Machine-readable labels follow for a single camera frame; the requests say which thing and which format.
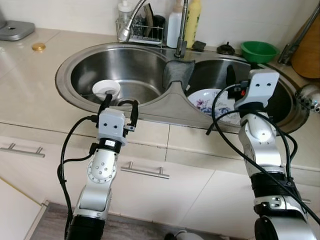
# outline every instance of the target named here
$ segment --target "stainless steel sink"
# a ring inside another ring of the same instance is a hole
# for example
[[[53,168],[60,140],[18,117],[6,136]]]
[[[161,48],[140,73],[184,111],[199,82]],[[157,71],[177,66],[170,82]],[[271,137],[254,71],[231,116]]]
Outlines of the stainless steel sink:
[[[233,66],[237,81],[247,80],[251,66],[245,60],[219,58],[200,61],[189,81],[190,88],[186,96],[202,89],[222,89],[227,86],[227,67]],[[299,128],[307,119],[308,111],[297,105],[294,93],[296,88],[281,75],[266,111],[272,120],[285,131]]]
[[[182,90],[173,82],[163,88],[163,69],[167,61],[174,60],[174,49],[145,47],[132,44],[109,43],[84,49],[62,63],[56,73],[56,87],[69,103],[96,113],[101,101],[92,93],[92,86],[104,79],[121,85],[113,108],[130,116],[126,100],[139,102],[142,119],[208,128],[212,119],[188,101],[188,95],[201,89],[226,86],[227,67],[232,65],[237,81],[248,78],[251,66],[241,57],[219,55],[216,52],[187,51],[185,60],[195,60],[196,67],[189,82],[190,89]],[[286,132],[293,132],[307,120],[309,112],[297,104],[294,93],[298,86],[280,72],[276,91],[267,107],[268,114]],[[221,123],[222,129],[238,133],[239,126]]]
[[[121,90],[112,106],[125,106],[128,100],[137,100],[143,105],[165,92],[162,75],[166,61],[163,55],[139,46],[94,46],[73,55],[60,66],[56,87],[68,102],[91,111],[88,105],[102,102],[93,94],[93,85],[101,80],[114,80]]]

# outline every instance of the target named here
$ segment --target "silver handle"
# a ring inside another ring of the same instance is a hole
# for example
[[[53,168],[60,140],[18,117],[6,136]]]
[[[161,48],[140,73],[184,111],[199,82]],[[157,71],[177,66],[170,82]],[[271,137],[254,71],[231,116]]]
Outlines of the silver handle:
[[[121,171],[134,173],[134,174],[141,174],[141,175],[146,175],[146,176],[151,176],[151,177],[156,177],[161,179],[170,179],[170,175],[164,174],[164,168],[162,166],[160,167],[159,172],[152,172],[152,171],[134,169],[133,165],[134,165],[134,162],[131,161],[129,163],[129,167],[122,166]]]
[[[14,153],[14,154],[28,155],[28,156],[38,157],[38,158],[44,158],[46,156],[44,153],[41,153],[41,151],[43,150],[42,147],[39,147],[36,150],[36,152],[31,152],[31,151],[22,151],[22,150],[14,149],[15,146],[16,146],[15,143],[11,143],[8,148],[0,147],[0,151]]]
[[[311,200],[310,199],[302,198],[302,202],[304,202],[305,204],[311,204]]]

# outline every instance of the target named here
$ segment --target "wire basket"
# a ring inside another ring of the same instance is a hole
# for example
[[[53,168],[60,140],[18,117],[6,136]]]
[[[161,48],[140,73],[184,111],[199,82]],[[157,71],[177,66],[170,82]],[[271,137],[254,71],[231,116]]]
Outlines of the wire basket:
[[[125,23],[119,19],[115,21],[116,35],[119,35],[120,29]],[[145,26],[140,24],[132,24],[130,43],[152,44],[162,47],[164,42],[164,27]]]

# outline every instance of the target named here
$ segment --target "soap bottle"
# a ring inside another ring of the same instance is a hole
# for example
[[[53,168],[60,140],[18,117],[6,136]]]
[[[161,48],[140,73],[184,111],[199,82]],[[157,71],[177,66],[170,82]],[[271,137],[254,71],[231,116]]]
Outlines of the soap bottle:
[[[173,11],[169,16],[168,33],[166,37],[166,45],[170,48],[177,48],[181,28],[182,10],[181,0],[176,0]]]
[[[128,0],[122,0],[118,4],[119,22],[121,24],[126,24],[131,17],[132,11],[133,5],[129,3]]]
[[[186,47],[188,49],[191,49],[192,45],[195,43],[201,9],[201,0],[193,0],[188,7],[188,15],[184,32],[184,40],[187,41]]]

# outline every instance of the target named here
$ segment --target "dish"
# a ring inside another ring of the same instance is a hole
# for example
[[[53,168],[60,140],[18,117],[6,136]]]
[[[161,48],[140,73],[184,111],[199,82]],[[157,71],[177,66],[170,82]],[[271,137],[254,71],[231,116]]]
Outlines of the dish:
[[[218,95],[221,89],[217,88],[208,88],[208,89],[202,89],[199,91],[196,91],[192,93],[190,96],[188,96],[188,100],[201,112],[212,116],[212,103],[214,102],[214,99]],[[218,99],[215,109],[214,109],[214,115],[215,117],[219,117],[222,114],[228,113],[230,111],[233,111],[235,104],[234,99],[228,99],[228,92],[224,92],[220,98]],[[225,123],[229,124],[240,124],[240,116],[238,113],[232,113],[230,115],[227,115],[221,119]]]
[[[112,94],[112,100],[116,99],[120,93],[120,84],[114,80],[101,80],[92,87],[92,92],[100,100],[105,100],[106,94]]]

